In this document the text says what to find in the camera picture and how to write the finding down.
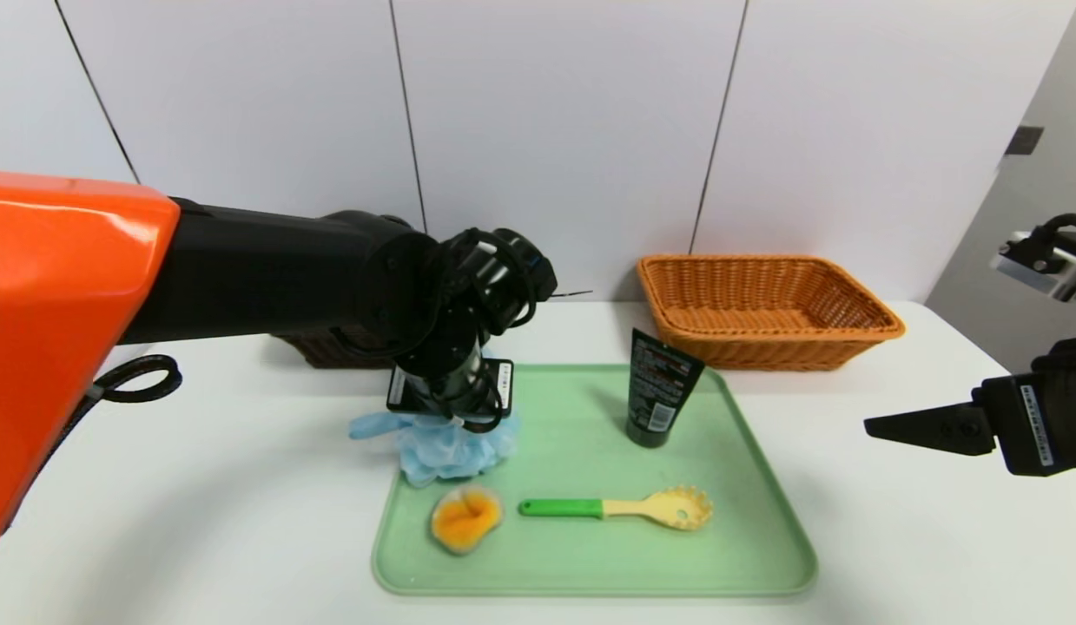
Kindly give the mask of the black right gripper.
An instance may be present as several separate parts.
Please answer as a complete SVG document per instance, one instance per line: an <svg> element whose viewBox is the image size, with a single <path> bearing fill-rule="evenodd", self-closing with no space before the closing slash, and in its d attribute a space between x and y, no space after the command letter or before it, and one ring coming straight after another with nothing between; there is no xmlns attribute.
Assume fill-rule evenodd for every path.
<svg viewBox="0 0 1076 625"><path fill-rule="evenodd" d="M1076 338L1058 341L1030 372L983 380L972 401L872 417L863 426L876 439L963 456L990 454L997 439L1014 475L1076 470Z"/></svg>

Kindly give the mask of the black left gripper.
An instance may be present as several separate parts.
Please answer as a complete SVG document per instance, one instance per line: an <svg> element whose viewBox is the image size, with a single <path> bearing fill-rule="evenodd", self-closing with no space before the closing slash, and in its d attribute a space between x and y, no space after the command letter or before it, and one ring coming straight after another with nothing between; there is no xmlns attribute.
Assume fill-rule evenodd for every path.
<svg viewBox="0 0 1076 625"><path fill-rule="evenodd" d="M494 359L479 338L431 339L396 360L386 408L442 418L509 418L514 363Z"/></svg>

